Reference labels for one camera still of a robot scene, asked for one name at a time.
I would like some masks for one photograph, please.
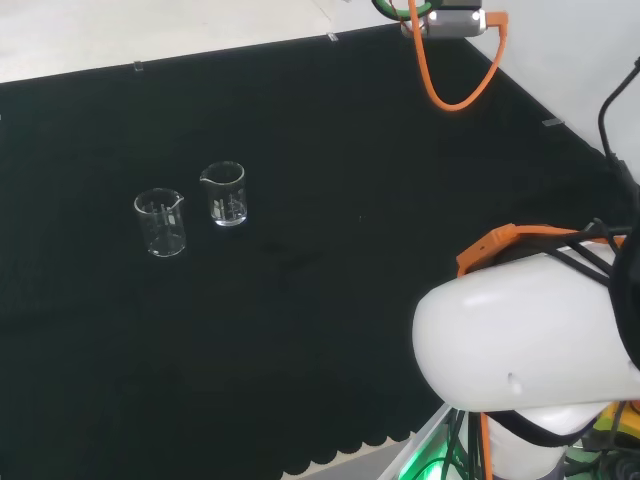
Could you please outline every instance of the green cable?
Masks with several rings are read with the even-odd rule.
[[[388,13],[394,18],[396,16],[402,17],[403,19],[411,17],[411,13],[409,12],[409,10],[400,10],[398,8],[394,9],[387,0],[374,0],[374,1],[382,10],[384,10],[386,13]],[[434,8],[437,8],[438,6],[437,4],[440,4],[442,2],[436,1],[434,3],[436,4]],[[431,9],[431,7],[432,7],[431,2],[425,2],[424,5],[418,7],[418,16],[419,17],[423,16],[425,13],[427,13]]]

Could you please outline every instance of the black tablecloth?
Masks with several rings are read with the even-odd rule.
[[[600,156],[506,76],[445,114],[397,28],[339,39],[0,87],[3,480],[275,479],[406,438],[440,405],[413,309],[455,255],[621,218]],[[428,54],[449,101],[487,68]],[[197,179],[228,159],[249,219],[222,230]],[[142,243],[152,187],[186,197],[178,258]]]

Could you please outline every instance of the green light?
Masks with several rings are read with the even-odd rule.
[[[437,462],[428,467],[422,474],[423,480],[439,480],[442,476],[442,462]]]
[[[436,450],[425,448],[417,452],[400,470],[399,480],[438,480],[442,474],[443,458],[447,453],[447,442]]]

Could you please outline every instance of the yellow component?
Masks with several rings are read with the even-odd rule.
[[[622,411],[622,416],[620,417],[620,427],[618,427],[618,431],[621,433],[626,433],[627,435],[632,435],[640,440],[640,414],[634,410],[634,406],[638,412],[640,412],[640,402],[628,402]],[[613,426],[613,417],[616,414],[616,410],[618,409],[618,403],[612,403],[607,407],[607,409],[600,414],[600,418],[593,426],[594,429],[599,430],[601,432],[608,432],[611,430]]]

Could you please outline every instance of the clear glass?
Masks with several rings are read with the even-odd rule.
[[[133,206],[149,253],[156,257],[177,255],[187,245],[180,206],[184,197],[168,188],[154,188],[136,197]]]
[[[200,182],[207,189],[209,210],[214,222],[222,227],[231,227],[247,219],[245,175],[242,165],[235,162],[209,165],[200,175]]]

